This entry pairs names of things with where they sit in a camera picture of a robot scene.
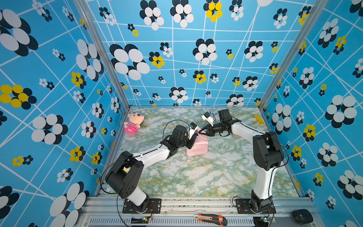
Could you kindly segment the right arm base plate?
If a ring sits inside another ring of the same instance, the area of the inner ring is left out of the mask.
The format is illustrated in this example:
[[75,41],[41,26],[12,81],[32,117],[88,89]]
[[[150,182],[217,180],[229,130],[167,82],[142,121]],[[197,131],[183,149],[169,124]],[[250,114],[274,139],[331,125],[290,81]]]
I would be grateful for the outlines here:
[[260,200],[258,198],[251,199],[235,199],[234,205],[238,214],[276,214],[276,208],[272,199]]

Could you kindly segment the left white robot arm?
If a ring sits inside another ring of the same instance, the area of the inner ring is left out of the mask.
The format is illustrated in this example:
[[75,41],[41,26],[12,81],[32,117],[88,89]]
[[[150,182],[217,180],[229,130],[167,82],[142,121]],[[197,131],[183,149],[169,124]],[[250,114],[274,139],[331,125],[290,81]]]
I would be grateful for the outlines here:
[[128,199],[134,205],[146,205],[149,196],[138,186],[144,169],[174,156],[180,148],[191,149],[197,135],[198,126],[191,123],[189,128],[178,125],[171,135],[166,136],[159,145],[136,154],[123,152],[117,161],[111,165],[105,177],[106,183],[123,199]]

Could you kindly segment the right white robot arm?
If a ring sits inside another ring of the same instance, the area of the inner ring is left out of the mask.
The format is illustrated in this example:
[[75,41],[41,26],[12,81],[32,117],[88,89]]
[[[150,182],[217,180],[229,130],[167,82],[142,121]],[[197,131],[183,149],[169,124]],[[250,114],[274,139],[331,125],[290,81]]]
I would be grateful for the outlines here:
[[227,109],[219,111],[218,114],[219,123],[215,123],[214,117],[206,112],[202,119],[208,124],[201,128],[199,133],[213,137],[217,133],[227,131],[252,143],[253,158],[258,166],[258,174],[251,192],[250,204],[254,212],[260,212],[272,204],[272,185],[277,169],[283,166],[284,151],[273,131],[262,132],[247,126],[241,120],[232,117]]

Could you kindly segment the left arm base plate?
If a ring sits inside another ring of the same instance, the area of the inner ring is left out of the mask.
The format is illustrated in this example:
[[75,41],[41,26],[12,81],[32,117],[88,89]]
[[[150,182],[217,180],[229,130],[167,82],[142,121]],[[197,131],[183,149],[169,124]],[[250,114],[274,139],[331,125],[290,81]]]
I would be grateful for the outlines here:
[[141,205],[136,205],[129,199],[124,200],[123,214],[160,214],[162,199],[146,197]]

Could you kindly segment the purple wrapping paper sheet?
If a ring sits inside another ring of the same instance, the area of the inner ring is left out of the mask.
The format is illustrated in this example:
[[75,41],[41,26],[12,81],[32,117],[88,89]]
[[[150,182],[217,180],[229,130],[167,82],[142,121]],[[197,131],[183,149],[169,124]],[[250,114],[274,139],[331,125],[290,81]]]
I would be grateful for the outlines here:
[[208,137],[199,133],[200,128],[197,127],[194,135],[196,135],[195,143],[191,149],[186,149],[188,157],[204,155],[208,153]]

